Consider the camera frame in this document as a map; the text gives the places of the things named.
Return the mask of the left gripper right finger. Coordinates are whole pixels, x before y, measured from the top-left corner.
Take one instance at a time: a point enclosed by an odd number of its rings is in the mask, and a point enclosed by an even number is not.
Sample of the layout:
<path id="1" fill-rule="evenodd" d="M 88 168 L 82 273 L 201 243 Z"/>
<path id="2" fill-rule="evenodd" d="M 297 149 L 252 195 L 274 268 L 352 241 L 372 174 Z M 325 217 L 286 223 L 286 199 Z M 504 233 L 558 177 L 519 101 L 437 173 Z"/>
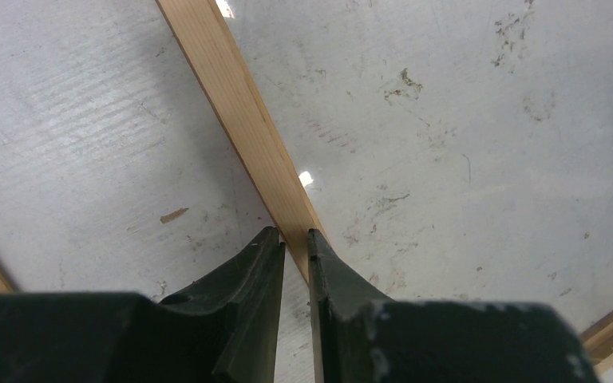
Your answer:
<path id="1" fill-rule="evenodd" d="M 534 302 L 396 301 L 307 237 L 319 382 L 596 382 L 574 330 Z"/>

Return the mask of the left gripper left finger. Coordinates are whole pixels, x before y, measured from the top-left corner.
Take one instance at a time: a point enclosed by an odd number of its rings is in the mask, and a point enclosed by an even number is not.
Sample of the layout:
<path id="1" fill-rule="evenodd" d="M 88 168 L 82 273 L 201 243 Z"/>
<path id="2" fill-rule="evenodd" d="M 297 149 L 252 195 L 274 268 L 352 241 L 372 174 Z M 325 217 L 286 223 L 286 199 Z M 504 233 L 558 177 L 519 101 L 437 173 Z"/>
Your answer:
<path id="1" fill-rule="evenodd" d="M 278 230 L 265 227 L 159 302 L 0 294 L 0 382 L 271 382 L 284 261 Z"/>

